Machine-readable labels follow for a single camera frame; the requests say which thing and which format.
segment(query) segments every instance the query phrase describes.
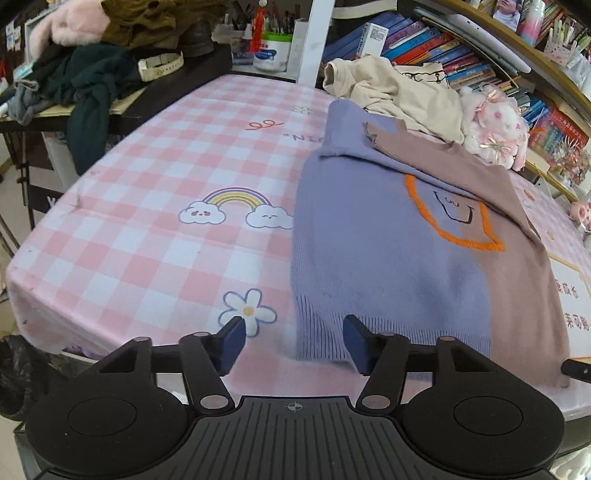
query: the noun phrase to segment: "white box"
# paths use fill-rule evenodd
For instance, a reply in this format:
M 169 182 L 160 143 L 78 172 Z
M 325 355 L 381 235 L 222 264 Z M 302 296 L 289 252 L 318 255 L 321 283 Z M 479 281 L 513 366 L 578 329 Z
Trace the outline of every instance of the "white box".
M 377 55 L 379 57 L 384 49 L 387 36 L 387 28 L 375 23 L 366 23 L 357 48 L 357 58 L 367 55 Z

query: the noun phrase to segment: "pink checkered tablecloth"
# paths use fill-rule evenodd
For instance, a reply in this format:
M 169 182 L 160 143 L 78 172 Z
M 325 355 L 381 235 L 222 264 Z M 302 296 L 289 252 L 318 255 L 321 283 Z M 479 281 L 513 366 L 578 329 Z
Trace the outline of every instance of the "pink checkered tablecloth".
M 240 314 L 249 338 L 224 379 L 230 392 L 356 399 L 365 379 L 350 366 L 294 358 L 294 200 L 331 101 L 319 90 L 227 75 L 125 138 L 10 264 L 21 332 L 47 351 L 79 345 L 101 355 L 136 336 L 166 344 L 215 332 Z M 548 249 L 591 278 L 591 259 L 564 213 L 513 178 Z M 410 381 L 405 396 L 425 386 Z M 591 411 L 591 388 L 568 398 L 547 393 L 566 414 Z

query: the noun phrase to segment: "brown leather shoe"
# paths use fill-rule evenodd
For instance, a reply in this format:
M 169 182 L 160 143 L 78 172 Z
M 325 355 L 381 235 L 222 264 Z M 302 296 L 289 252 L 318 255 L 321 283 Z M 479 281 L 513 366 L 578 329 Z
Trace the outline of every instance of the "brown leather shoe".
M 178 39 L 178 47 L 185 57 L 200 57 L 213 52 L 212 28 L 206 20 L 191 25 Z

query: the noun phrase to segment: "orange embroidered outline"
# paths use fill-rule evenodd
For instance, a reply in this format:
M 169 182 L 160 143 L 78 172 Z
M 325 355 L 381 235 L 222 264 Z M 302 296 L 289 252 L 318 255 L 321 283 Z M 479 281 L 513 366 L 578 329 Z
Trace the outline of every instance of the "orange embroidered outline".
M 486 205 L 484 203 L 478 202 L 478 205 L 480 206 L 480 214 L 482 215 L 482 227 L 484 229 L 485 235 L 488 238 L 490 238 L 492 240 L 492 242 L 484 244 L 481 242 L 475 242 L 473 240 L 466 240 L 464 238 L 458 238 L 455 235 L 452 235 L 449 232 L 446 232 L 445 230 L 442 230 L 439 227 L 439 225 L 437 224 L 437 221 L 435 220 L 435 218 L 433 218 L 433 216 L 431 215 L 431 212 L 429 212 L 427 205 L 425 205 L 423 203 L 423 201 L 418 197 L 415 181 L 416 181 L 416 178 L 413 175 L 410 175 L 410 174 L 405 175 L 404 184 L 406 186 L 408 196 L 411 198 L 411 200 L 417 206 L 418 212 L 421 214 L 421 216 L 427 221 L 427 223 L 429 225 L 431 225 L 433 227 L 433 229 L 439 234 L 439 236 L 441 238 L 443 238 L 444 240 L 447 240 L 448 242 L 451 242 L 453 244 L 460 245 L 461 247 L 475 248 L 477 250 L 498 251 L 498 252 L 505 251 L 505 244 L 503 242 L 501 242 L 492 231 L 491 222 L 488 218 L 488 210 L 487 210 Z

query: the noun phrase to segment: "flower print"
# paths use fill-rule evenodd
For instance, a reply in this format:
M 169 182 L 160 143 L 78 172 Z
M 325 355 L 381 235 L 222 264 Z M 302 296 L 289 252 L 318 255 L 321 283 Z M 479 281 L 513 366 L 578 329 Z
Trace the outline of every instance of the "flower print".
M 311 113 L 313 113 L 312 110 L 310 110 L 310 108 L 306 106 L 295 106 L 292 112 L 301 113 L 302 115 L 310 115 Z
M 277 314 L 270 307 L 261 305 L 262 292 L 258 288 L 251 288 L 242 298 L 235 291 L 229 291 L 223 296 L 223 302 L 229 308 L 217 319 L 224 326 L 236 315 L 244 318 L 246 322 L 246 335 L 256 337 L 259 334 L 261 323 L 275 323 Z

